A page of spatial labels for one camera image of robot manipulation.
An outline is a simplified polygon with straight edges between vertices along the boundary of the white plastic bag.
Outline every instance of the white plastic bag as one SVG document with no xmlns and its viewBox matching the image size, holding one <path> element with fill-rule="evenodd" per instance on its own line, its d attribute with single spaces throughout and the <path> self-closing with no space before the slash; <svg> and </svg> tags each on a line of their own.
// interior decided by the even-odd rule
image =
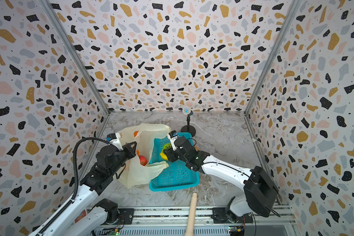
<svg viewBox="0 0 354 236">
<path fill-rule="evenodd" d="M 147 163 L 149 163 L 154 139 L 163 139 L 170 131 L 169 126 L 162 124 L 141 124 L 119 131 L 122 136 L 120 139 L 121 145 L 133 141 L 137 142 L 137 155 L 126 162 L 126 168 L 119 178 L 119 181 L 125 187 L 132 188 L 135 185 L 150 183 L 163 169 L 169 166 L 165 161 L 142 166 L 138 154 L 144 156 L 147 159 Z"/>
</svg>

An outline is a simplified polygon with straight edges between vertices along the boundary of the gray marble surface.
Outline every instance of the gray marble surface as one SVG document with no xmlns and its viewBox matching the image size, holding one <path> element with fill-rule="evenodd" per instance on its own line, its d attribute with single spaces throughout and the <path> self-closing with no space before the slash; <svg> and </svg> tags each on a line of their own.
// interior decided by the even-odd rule
<svg viewBox="0 0 354 236">
<path fill-rule="evenodd" d="M 109 133 L 118 132 L 129 126 L 148 124 L 165 124 L 172 130 L 180 131 L 186 125 L 186 116 L 182 113 L 113 113 L 104 130 L 102 138 Z M 191 117 L 197 134 L 199 150 L 241 167 L 260 166 L 245 119 L 239 113 L 196 113 Z M 99 143 L 95 153 L 104 144 Z M 88 170 L 95 163 L 95 155 L 88 165 Z M 175 191 L 152 192 L 147 185 L 138 185 L 127 189 L 115 180 L 92 203 L 103 198 L 112 200 L 120 206 L 188 206 L 193 192 L 198 193 L 198 205 L 227 205 L 231 197 L 244 195 L 233 184 L 216 176 L 199 173 L 199 185 Z"/>
</svg>

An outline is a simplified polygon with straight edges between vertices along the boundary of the terrazzo patterned wallpaper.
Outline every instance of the terrazzo patterned wallpaper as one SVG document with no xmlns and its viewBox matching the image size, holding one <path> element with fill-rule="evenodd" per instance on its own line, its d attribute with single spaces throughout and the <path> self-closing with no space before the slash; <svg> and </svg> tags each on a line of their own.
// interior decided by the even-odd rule
<svg viewBox="0 0 354 236">
<path fill-rule="evenodd" d="M 302 1 L 249 116 L 301 234 L 354 236 L 354 1 Z"/>
<path fill-rule="evenodd" d="M 0 235 L 28 235 L 70 196 L 72 148 L 103 119 L 38 2 L 0 1 Z"/>
<path fill-rule="evenodd" d="M 240 111 L 288 0 L 52 0 L 110 110 Z"/>
</svg>

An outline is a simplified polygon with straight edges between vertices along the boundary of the teal plastic basket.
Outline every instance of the teal plastic basket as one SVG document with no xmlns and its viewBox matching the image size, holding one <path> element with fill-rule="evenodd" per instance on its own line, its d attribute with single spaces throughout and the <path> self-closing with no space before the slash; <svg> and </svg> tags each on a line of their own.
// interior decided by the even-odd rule
<svg viewBox="0 0 354 236">
<path fill-rule="evenodd" d="M 191 139 L 191 134 L 188 132 L 177 133 L 179 137 L 184 136 L 189 139 L 190 143 L 193 145 L 193 140 Z M 170 144 L 171 142 L 167 137 L 163 139 L 154 139 L 154 148 L 150 160 L 150 164 L 156 162 L 162 162 L 164 159 L 161 158 L 160 153 L 165 144 Z M 171 191 L 184 188 L 190 188 L 197 186 L 199 184 L 199 174 L 198 172 L 189 170 L 185 163 L 181 160 L 177 160 L 174 163 L 166 161 L 169 165 L 165 168 L 159 176 L 152 179 L 149 188 L 151 191 Z"/>
</svg>

